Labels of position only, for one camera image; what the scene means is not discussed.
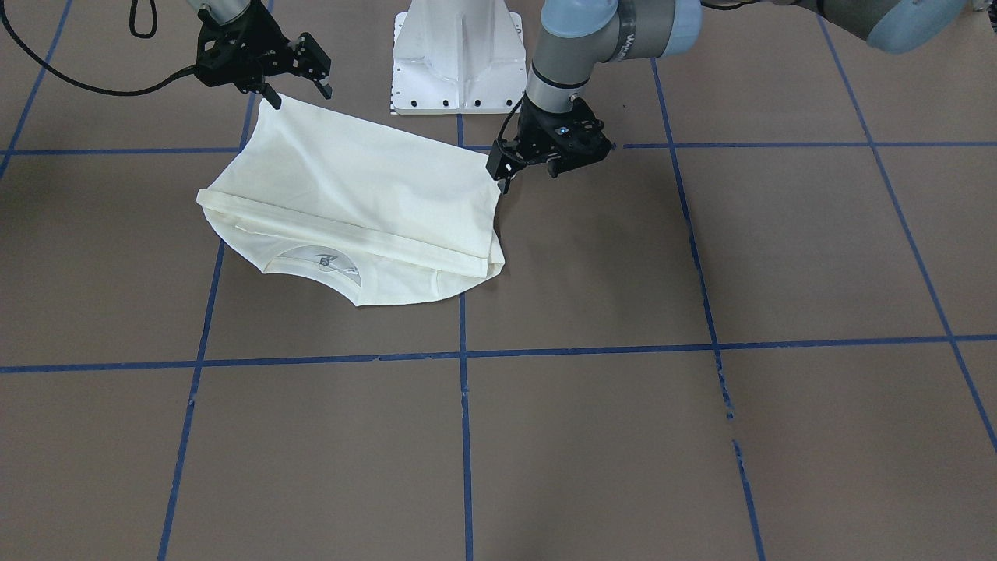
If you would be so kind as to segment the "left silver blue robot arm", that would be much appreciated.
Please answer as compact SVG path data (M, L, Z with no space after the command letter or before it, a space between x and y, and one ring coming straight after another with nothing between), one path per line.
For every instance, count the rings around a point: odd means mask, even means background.
M659 59L687 52L708 9L740 1L546 1L526 89L513 105L516 135L497 135L485 165L506 194L523 169L544 166L556 178L602 162L613 150L603 123L583 99L601 63ZM934 38L963 10L961 1L795 1L834 27L888 54Z

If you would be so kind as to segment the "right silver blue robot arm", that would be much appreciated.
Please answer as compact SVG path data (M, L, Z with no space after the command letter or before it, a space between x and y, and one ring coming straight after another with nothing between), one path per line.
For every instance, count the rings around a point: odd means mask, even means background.
M282 100L268 79L289 74L308 79L331 99L331 59L309 33L291 39L261 1L190 1L202 21L193 75L206 86L232 85L263 96L274 109Z

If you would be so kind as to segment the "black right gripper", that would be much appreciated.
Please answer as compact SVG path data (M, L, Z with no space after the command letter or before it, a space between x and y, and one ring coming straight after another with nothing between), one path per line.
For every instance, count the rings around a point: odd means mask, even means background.
M290 74L332 97L331 57L309 32L286 36L264 4L193 4L192 10L202 21L193 75L203 85L234 85L280 110L282 98L267 79Z

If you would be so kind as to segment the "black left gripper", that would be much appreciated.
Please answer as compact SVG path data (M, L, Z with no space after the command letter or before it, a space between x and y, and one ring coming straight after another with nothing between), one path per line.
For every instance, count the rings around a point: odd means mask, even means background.
M528 98L521 98L514 109L519 110L516 137L502 138L513 117L510 111L485 164L492 180L501 184L503 195L509 194L516 174L530 166L543 164L557 178L601 162L614 149L603 132L603 122L583 98L571 99L566 113L542 110Z

